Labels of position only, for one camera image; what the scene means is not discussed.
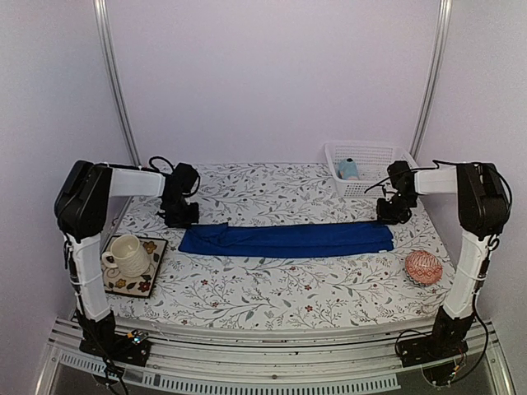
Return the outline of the light blue orange dotted towel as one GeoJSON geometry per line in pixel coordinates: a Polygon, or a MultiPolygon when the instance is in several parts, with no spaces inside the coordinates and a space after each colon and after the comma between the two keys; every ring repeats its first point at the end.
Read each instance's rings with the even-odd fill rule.
{"type": "Polygon", "coordinates": [[[359,180],[355,161],[352,158],[341,160],[338,164],[337,175],[342,180],[359,180]]]}

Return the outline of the dark blue towel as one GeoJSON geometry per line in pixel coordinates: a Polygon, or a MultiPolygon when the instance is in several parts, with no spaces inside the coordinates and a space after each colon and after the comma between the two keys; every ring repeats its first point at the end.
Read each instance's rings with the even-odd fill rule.
{"type": "Polygon", "coordinates": [[[246,258],[331,258],[394,249],[387,225],[375,221],[275,226],[194,225],[179,251],[246,258]]]}

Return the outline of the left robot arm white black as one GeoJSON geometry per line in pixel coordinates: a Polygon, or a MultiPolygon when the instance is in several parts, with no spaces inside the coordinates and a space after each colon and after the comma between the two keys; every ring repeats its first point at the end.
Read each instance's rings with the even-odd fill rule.
{"type": "Polygon", "coordinates": [[[161,199],[161,218],[169,227],[184,229],[198,222],[199,209],[187,202],[200,186],[198,171],[185,163],[169,173],[148,167],[77,161],[54,204],[63,234],[65,266],[77,299],[77,311],[93,323],[106,320],[111,308],[101,271],[101,233],[111,198],[161,199]]]}

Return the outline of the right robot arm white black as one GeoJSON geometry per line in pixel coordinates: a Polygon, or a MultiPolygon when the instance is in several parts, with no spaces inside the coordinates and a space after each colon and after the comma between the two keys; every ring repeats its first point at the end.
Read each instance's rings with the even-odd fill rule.
{"type": "Polygon", "coordinates": [[[490,256],[511,215],[512,192],[492,163],[434,160],[431,168],[411,168],[397,160],[387,168],[386,180],[394,193],[379,198],[377,220],[386,225],[408,222],[417,199],[432,194],[457,197],[462,246],[455,279],[438,309],[426,352],[444,358],[456,348],[458,337],[470,329],[476,317],[477,293],[487,277],[490,256]]]}

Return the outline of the white plastic perforated basket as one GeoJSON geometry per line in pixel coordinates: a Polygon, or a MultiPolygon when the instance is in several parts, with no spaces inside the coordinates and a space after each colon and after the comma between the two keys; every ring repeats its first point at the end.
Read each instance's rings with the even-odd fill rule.
{"type": "Polygon", "coordinates": [[[341,198],[383,198],[385,195],[381,186],[370,187],[388,175],[389,165],[404,160],[410,168],[417,168],[415,160],[406,150],[384,142],[326,142],[324,154],[337,195],[341,198]],[[344,180],[338,176],[340,163],[348,158],[356,163],[359,180],[344,180]]]}

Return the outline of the red white patterned bowl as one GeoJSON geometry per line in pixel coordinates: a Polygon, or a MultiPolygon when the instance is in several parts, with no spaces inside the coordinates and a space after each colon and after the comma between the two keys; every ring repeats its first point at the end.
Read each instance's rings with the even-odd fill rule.
{"type": "Polygon", "coordinates": [[[430,286],[442,278],[443,267],[435,255],[419,250],[405,258],[405,271],[416,283],[430,286]]]}

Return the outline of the cream ribbed mug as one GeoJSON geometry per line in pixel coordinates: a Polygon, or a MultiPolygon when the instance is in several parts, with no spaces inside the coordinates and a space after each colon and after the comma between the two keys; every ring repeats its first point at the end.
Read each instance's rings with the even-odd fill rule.
{"type": "Polygon", "coordinates": [[[126,277],[139,277],[150,266],[150,257],[139,238],[121,235],[102,253],[101,261],[108,269],[118,269],[126,277]]]}

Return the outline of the floral patterned tablecloth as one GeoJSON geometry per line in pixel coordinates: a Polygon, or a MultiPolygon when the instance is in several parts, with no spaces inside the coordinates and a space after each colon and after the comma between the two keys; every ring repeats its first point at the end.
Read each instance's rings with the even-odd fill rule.
{"type": "MultiPolygon", "coordinates": [[[[202,224],[268,226],[369,221],[370,199],[337,195],[325,164],[201,165],[195,201],[202,224]]],[[[204,328],[295,330],[356,328],[433,318],[455,266],[430,217],[418,207],[392,228],[388,253],[341,258],[218,257],[179,251],[183,231],[158,215],[160,200],[135,197],[117,229],[168,241],[151,296],[110,294],[120,318],[204,328]],[[405,271],[413,251],[435,255],[442,278],[424,286],[405,271]]]]}

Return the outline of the floral square coaster tile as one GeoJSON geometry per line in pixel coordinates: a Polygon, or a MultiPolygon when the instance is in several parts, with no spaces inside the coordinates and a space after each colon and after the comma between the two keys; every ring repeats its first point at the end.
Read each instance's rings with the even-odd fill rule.
{"type": "Polygon", "coordinates": [[[114,236],[101,255],[107,293],[146,299],[151,296],[168,241],[135,235],[114,236]]]}

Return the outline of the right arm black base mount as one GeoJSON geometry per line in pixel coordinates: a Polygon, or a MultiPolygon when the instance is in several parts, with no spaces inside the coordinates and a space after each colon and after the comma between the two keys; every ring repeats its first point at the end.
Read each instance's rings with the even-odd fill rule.
{"type": "Polygon", "coordinates": [[[401,359],[403,367],[422,365],[468,351],[466,334],[472,326],[474,316],[451,318],[441,310],[436,316],[432,331],[424,337],[397,340],[395,353],[401,359]]]}

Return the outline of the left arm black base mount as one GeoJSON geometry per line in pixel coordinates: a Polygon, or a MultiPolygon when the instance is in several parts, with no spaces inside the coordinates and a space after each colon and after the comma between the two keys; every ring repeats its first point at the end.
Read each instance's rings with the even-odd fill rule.
{"type": "Polygon", "coordinates": [[[80,351],[105,361],[140,367],[147,365],[152,347],[148,332],[134,329],[126,334],[118,334],[113,319],[99,322],[88,320],[81,327],[83,338],[80,351]]]}

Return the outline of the front aluminium rail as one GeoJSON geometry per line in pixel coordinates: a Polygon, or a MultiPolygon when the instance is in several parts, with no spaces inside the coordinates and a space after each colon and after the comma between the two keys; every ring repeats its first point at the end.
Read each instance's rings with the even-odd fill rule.
{"type": "Polygon", "coordinates": [[[403,366],[396,341],[431,330],[429,319],[356,328],[297,330],[205,329],[121,318],[118,332],[149,333],[144,367],[125,365],[108,385],[104,363],[79,349],[73,319],[55,321],[35,392],[110,394],[516,394],[497,334],[474,324],[460,381],[436,387],[421,365],[403,366]]]}

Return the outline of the left aluminium frame post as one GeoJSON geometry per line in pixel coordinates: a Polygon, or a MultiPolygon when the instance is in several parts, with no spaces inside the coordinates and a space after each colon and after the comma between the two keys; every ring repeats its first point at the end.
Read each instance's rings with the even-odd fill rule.
{"type": "Polygon", "coordinates": [[[102,57],[110,84],[111,95],[117,112],[119,126],[123,134],[124,144],[131,162],[134,165],[140,165],[140,154],[133,135],[130,118],[128,116],[128,109],[120,83],[117,59],[114,53],[114,43],[110,29],[107,2],[104,0],[94,0],[93,6],[95,11],[96,27],[100,39],[102,57]]]}

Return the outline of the aluminium frame post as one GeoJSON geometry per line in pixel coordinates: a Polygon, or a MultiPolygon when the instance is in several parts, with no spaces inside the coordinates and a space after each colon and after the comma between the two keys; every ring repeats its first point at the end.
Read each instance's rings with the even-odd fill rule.
{"type": "Polygon", "coordinates": [[[431,63],[422,97],[422,103],[417,117],[417,124],[410,146],[410,154],[417,159],[422,148],[424,137],[427,130],[428,121],[431,115],[434,96],[441,74],[441,65],[445,55],[445,47],[448,40],[450,17],[452,12],[452,0],[440,0],[439,11],[436,22],[436,33],[431,52],[431,63]]]}
{"type": "Polygon", "coordinates": [[[124,144],[131,162],[134,165],[140,165],[140,154],[133,135],[130,118],[128,116],[128,109],[120,83],[117,59],[114,53],[114,43],[110,29],[107,2],[104,0],[94,0],[93,6],[95,11],[96,27],[100,39],[102,57],[110,84],[111,95],[117,112],[119,126],[123,134],[124,144]]]}

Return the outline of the right aluminium frame post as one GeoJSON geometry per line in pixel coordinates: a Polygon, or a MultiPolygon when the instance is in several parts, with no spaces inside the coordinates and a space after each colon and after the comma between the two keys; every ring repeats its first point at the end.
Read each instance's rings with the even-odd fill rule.
{"type": "Polygon", "coordinates": [[[427,130],[428,121],[431,115],[434,96],[441,74],[441,65],[445,55],[445,47],[448,40],[450,17],[452,12],[452,0],[440,0],[439,11],[436,22],[436,33],[431,52],[431,63],[422,97],[422,103],[417,117],[417,124],[410,146],[410,154],[417,159],[422,148],[424,137],[427,130]]]}

